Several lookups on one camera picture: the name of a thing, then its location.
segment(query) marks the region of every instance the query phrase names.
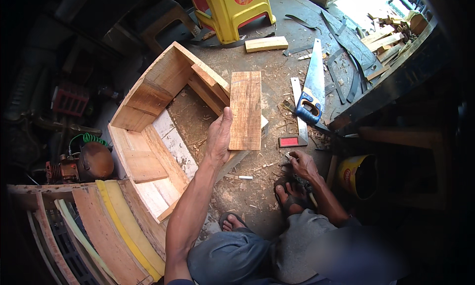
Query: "foot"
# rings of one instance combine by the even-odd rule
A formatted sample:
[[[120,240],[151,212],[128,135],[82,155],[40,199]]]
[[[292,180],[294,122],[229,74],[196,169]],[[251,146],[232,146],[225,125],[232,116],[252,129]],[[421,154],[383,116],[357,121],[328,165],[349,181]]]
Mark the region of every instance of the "foot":
[[[240,227],[244,227],[244,224],[242,224],[234,215],[229,215],[228,220],[223,221],[223,230],[225,231],[233,231],[233,229],[238,229]]]
[[[297,198],[301,198],[301,199],[306,198],[304,193],[301,193],[298,190],[292,189],[292,186],[290,185],[289,182],[285,183],[285,187],[287,188],[287,192],[290,193],[290,195],[292,195],[294,197],[297,197]],[[289,195],[285,192],[284,187],[282,185],[277,185],[276,186],[276,193],[279,196],[280,201],[282,201],[282,205],[284,205],[285,201],[289,197]],[[292,204],[292,205],[290,205],[290,208],[289,208],[289,215],[300,214],[303,211],[304,211],[304,208],[302,208],[302,206],[297,205],[297,204]]]

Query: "hand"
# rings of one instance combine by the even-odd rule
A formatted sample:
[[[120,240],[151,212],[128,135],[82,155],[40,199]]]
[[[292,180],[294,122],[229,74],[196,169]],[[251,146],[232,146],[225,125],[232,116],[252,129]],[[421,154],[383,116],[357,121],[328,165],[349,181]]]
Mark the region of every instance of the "hand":
[[[290,163],[294,167],[295,173],[302,179],[310,181],[310,179],[318,176],[317,166],[313,158],[302,151],[290,152]]]
[[[228,150],[231,141],[231,123],[233,122],[233,113],[230,107],[225,107],[223,115],[219,116],[208,129],[206,139],[205,157],[210,159],[211,164],[221,167],[225,164],[231,151]]]

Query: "hand saw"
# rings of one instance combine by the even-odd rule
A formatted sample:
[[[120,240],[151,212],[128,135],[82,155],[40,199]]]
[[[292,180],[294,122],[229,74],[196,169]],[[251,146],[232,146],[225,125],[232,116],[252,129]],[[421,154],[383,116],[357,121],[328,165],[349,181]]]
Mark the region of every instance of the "hand saw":
[[[304,89],[300,95],[295,113],[308,124],[315,125],[322,117],[324,110],[325,82],[322,43],[320,39],[315,39]]]

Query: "yellow bucket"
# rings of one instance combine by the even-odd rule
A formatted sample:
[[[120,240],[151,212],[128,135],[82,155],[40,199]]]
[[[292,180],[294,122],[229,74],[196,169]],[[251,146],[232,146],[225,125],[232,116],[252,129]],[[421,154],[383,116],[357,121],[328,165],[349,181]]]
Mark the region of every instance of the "yellow bucket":
[[[359,199],[369,199],[377,189],[378,172],[373,154],[349,157],[338,166],[341,187]]]

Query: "flip-flop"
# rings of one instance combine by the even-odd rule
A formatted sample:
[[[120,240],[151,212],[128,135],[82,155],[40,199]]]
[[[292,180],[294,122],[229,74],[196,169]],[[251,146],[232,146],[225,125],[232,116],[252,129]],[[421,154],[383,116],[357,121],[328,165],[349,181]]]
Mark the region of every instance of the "flip-flop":
[[[288,193],[287,187],[285,186],[287,182],[289,182],[290,185],[292,185],[292,183],[298,184],[297,179],[293,177],[281,177],[274,183],[274,196],[276,197],[277,203],[279,204],[279,207],[282,210],[282,215],[284,218],[287,218],[290,216],[290,206],[293,204],[300,205],[302,208],[304,208],[304,210],[311,208],[308,202],[305,201],[304,199],[295,197],[291,195],[290,193]],[[277,195],[277,192],[276,192],[277,185],[282,185],[282,187],[284,188],[284,191],[288,194],[288,197],[283,204],[282,204],[282,201],[280,200],[280,197]]]
[[[249,229],[249,226],[247,226],[247,224],[242,220],[242,218],[240,216],[236,215],[233,212],[224,212],[221,215],[221,217],[219,218],[219,227],[221,228],[221,230],[223,230],[224,220],[228,221],[228,216],[229,215],[234,215],[238,219],[238,221],[241,222],[242,224],[244,224],[244,226],[245,226],[245,227],[233,228],[232,231],[254,233],[251,229]]]

